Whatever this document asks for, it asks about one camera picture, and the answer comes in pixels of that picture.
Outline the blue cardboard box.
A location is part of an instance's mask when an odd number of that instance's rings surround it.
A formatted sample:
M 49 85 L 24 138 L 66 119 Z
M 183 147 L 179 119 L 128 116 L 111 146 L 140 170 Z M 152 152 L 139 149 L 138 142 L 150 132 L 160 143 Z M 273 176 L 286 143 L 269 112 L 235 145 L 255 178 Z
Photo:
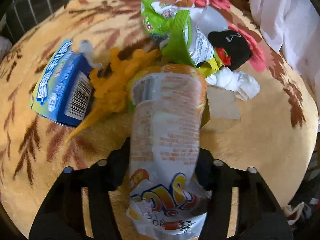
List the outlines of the blue cardboard box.
M 83 53 L 64 40 L 45 66 L 32 94 L 30 108 L 57 124 L 78 126 L 89 111 L 93 69 Z

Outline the red toy car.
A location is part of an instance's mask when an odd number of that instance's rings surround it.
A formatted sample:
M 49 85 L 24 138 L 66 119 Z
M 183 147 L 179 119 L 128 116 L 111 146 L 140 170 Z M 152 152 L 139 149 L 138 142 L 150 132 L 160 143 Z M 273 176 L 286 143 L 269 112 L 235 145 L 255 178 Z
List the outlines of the red toy car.
M 217 73 L 222 67 L 231 65 L 231 57 L 224 48 L 214 48 L 214 56 L 212 59 L 201 62 L 197 65 L 198 72 L 204 77 L 208 77 Z

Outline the white curtain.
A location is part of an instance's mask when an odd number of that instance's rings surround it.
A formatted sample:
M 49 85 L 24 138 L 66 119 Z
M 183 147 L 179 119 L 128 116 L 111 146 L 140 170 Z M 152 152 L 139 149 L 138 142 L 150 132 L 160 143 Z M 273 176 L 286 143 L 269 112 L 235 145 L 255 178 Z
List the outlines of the white curtain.
M 310 0 L 249 0 L 267 44 L 319 95 L 319 14 Z

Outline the black rolled sock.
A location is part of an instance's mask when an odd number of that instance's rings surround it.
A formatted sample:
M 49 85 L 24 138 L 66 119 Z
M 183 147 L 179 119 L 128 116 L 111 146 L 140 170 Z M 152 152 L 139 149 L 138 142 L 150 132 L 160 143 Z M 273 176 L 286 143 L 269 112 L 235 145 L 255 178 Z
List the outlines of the black rolled sock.
M 253 55 L 247 40 L 236 31 L 214 31 L 208 35 L 208 40 L 214 48 L 224 48 L 231 57 L 231 65 L 227 66 L 231 71 L 237 70 Z

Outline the floral beige fleece blanket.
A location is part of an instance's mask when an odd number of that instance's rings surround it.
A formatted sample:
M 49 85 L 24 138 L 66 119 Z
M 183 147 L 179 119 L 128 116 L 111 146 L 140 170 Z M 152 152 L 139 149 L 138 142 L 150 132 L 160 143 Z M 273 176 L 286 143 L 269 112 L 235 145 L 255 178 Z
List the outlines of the floral beige fleece blanket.
M 159 0 L 175 3 L 176 0 Z M 271 49 L 241 0 L 191 0 L 211 5 L 247 38 L 253 58 L 241 70 L 260 84 L 259 94 L 238 101 L 241 120 L 223 133 L 204 132 L 202 148 L 229 166 L 254 166 L 285 206 L 301 184 L 316 143 L 318 110 L 311 89 Z M 90 167 L 130 135 L 127 112 L 109 115 L 73 139 L 72 129 L 38 116 L 31 94 L 46 64 L 66 40 L 76 49 L 89 40 L 94 59 L 108 65 L 118 47 L 155 49 L 140 19 L 140 0 L 71 0 L 24 34 L 1 62 L 1 204 L 28 236 L 49 189 L 64 167 Z

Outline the small cardboard box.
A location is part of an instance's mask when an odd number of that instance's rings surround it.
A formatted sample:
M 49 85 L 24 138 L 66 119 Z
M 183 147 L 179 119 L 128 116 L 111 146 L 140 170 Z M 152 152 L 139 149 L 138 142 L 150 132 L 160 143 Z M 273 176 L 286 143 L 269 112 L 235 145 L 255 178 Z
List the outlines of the small cardboard box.
M 201 119 L 202 132 L 223 133 L 241 121 L 233 91 L 209 86 L 206 96 L 207 101 Z

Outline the green snack wrapper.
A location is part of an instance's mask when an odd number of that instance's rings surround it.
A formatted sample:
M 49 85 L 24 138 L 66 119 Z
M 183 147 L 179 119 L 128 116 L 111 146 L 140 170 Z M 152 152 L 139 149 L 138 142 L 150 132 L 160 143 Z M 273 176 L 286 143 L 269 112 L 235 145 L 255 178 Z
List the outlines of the green snack wrapper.
M 216 56 L 208 38 L 191 19 L 189 9 L 141 0 L 141 16 L 146 32 L 172 63 L 196 67 Z

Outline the orange plush dinosaur toy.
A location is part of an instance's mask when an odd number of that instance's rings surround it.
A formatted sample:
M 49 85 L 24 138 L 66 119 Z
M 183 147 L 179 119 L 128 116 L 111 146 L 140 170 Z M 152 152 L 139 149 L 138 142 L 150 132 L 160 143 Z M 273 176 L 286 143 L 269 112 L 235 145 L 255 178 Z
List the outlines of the orange plush dinosaur toy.
M 77 134 L 89 128 L 112 113 L 124 111 L 127 104 L 127 84 L 140 71 L 155 65 L 161 52 L 158 49 L 146 52 L 135 50 L 128 60 L 119 58 L 120 49 L 110 50 L 110 69 L 108 77 L 98 77 L 98 70 L 90 72 L 89 78 L 94 88 L 94 105 L 84 120 L 66 139 L 70 141 Z

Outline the crumpled white tissue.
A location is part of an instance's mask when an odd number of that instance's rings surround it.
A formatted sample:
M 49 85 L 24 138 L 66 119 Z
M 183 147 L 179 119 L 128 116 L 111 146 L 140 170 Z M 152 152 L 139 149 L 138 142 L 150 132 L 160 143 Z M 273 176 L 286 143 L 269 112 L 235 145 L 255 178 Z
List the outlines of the crumpled white tissue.
M 218 72 L 206 77 L 211 86 L 233 91 L 235 97 L 247 101 L 260 92 L 259 83 L 245 72 L 233 72 L 229 68 L 221 68 Z

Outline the white paper piece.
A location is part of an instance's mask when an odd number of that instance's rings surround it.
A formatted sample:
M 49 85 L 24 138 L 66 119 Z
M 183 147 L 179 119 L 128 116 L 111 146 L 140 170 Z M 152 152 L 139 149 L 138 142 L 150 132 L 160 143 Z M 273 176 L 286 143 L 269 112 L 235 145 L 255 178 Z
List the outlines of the white paper piece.
M 214 31 L 228 30 L 228 23 L 225 18 L 210 5 L 204 8 L 196 8 L 191 0 L 177 0 L 175 6 L 182 10 L 189 10 L 191 20 L 206 37 Z

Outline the orange white snack wrapper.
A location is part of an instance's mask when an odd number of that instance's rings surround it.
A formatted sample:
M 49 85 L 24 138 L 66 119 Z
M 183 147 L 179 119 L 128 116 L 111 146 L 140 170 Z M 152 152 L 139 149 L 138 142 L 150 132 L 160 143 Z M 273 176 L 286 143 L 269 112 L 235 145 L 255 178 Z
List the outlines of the orange white snack wrapper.
M 141 235 L 193 239 L 208 196 L 194 179 L 207 84 L 194 68 L 141 70 L 128 85 L 133 105 L 127 215 Z

